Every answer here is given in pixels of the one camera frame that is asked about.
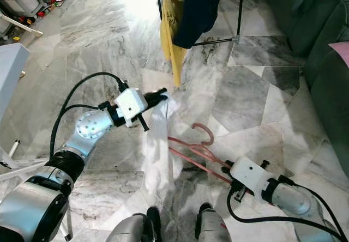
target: hanger hook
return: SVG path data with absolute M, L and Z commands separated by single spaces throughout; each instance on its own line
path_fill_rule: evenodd
M 204 146 L 212 145 L 214 142 L 214 136 L 213 136 L 212 131 L 208 127 L 206 127 L 205 125 L 203 125 L 201 123 L 194 123 L 193 125 L 191 125 L 192 129 L 195 129 L 196 127 L 203 129 L 209 135 L 209 138 L 210 138 L 209 141 L 202 141 L 201 144 Z

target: clothes drying rack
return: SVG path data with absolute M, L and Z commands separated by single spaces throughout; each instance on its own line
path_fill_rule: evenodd
M 161 0 L 158 0 L 158 6 L 159 6 L 160 19 L 162 20 L 163 19 L 163 10 L 161 8 Z M 236 43 L 239 43 L 239 41 L 240 41 L 240 28 L 241 28 L 241 17 L 242 17 L 242 6 L 243 6 L 243 0 L 240 0 L 240 2 L 239 2 L 239 15 L 238 15 L 238 27 L 237 27 L 237 31 L 236 31 L 236 37 L 232 37 L 230 39 L 218 39 L 218 40 L 212 40 L 212 41 L 195 43 L 193 46 L 215 44 L 215 43 L 221 43 L 221 42 L 230 42 L 230 41 L 235 41 Z

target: screw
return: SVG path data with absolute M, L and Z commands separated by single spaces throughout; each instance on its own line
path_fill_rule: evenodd
M 269 161 L 263 160 L 263 163 L 262 163 L 262 165 L 261 165 L 261 168 L 266 169 L 268 165 L 270 165 Z

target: robot leg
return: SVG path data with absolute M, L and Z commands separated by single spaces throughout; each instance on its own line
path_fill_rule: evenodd
M 206 203 L 197 215 L 195 237 L 199 242 L 230 242 L 230 235 L 222 217 Z
M 106 242 L 153 242 L 156 239 L 151 220 L 143 214 L 135 214 L 121 221 Z

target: storage bin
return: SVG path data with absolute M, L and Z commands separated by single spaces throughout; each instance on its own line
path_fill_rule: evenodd
M 25 10 L 17 3 L 16 0 L 1 0 L 3 3 L 7 4 L 10 9 L 15 12 L 24 12 Z M 21 0 L 30 11 L 33 11 L 38 5 L 38 0 Z

